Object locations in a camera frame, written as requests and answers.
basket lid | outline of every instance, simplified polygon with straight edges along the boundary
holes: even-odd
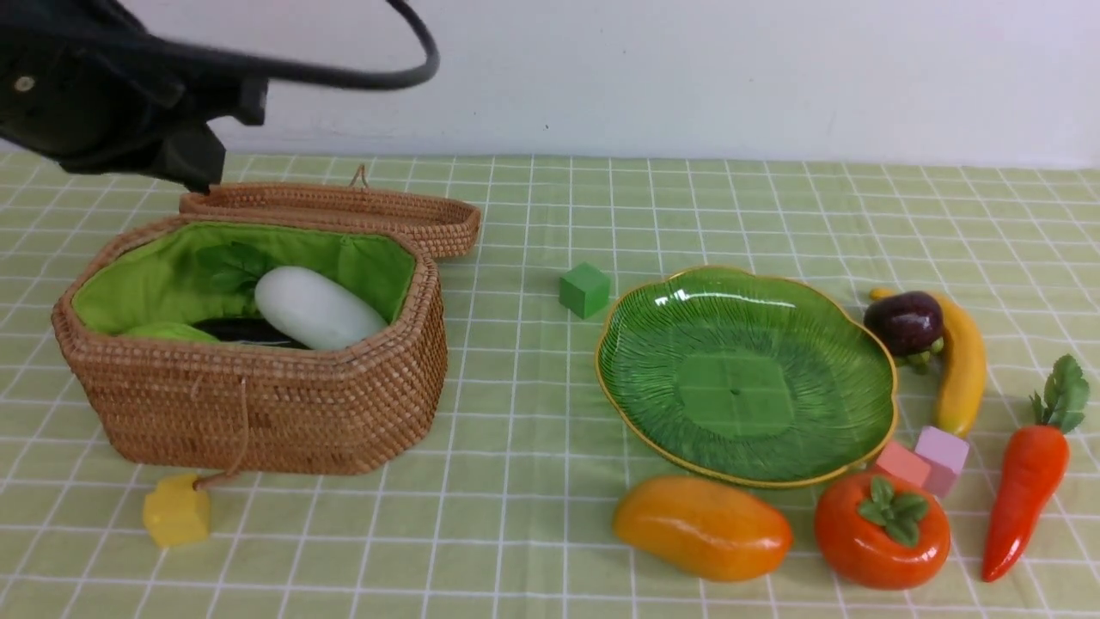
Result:
[[[308,183],[232,183],[209,194],[187,192],[180,213],[257,219],[277,210],[280,218],[304,222],[363,224],[400,232],[432,257],[463,255],[473,248],[481,229],[481,210],[465,201],[439,196],[377,189],[366,184],[360,165],[345,187]]]

white vegetable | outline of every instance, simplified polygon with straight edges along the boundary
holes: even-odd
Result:
[[[386,329],[340,284],[301,266],[278,266],[256,283],[256,308],[273,328],[315,351],[339,351]]]

orange carrot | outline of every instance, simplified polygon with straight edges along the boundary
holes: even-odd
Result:
[[[1032,396],[1035,424],[1012,434],[1001,465],[1001,486],[990,515],[981,578],[992,583],[1023,556],[1040,515],[1069,467],[1066,434],[1085,419],[1089,384],[1066,355],[1054,365],[1043,397]]]

eggplant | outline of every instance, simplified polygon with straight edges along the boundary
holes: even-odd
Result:
[[[224,343],[302,351],[307,349],[306,345],[286,336],[263,319],[209,319],[191,327]]]
[[[903,291],[871,302],[864,327],[891,355],[922,373],[944,345],[944,311],[926,291]]]

green checkered tablecloth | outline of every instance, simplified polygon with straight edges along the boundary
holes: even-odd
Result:
[[[484,209],[441,264],[451,369],[428,439],[372,475],[243,475],[213,534],[160,552],[141,523],[167,472],[108,445],[50,331],[51,305],[122,229],[180,189],[68,176],[0,154],[0,617],[3,619],[1100,617],[1100,409],[1015,571],[977,577],[1008,434],[1053,362],[1100,389],[1100,170],[570,157],[232,156],[227,180],[346,183]],[[873,285],[945,290],[982,329],[989,393],[945,501],[955,548],[909,593],[837,582],[814,552],[814,490],[763,493],[796,535],[770,577],[701,583],[619,544],[626,489],[672,471],[595,379],[604,314],[571,317],[558,276],[588,261],[613,294],[703,263],[805,280],[854,312]],[[902,373],[909,442],[936,377]]]

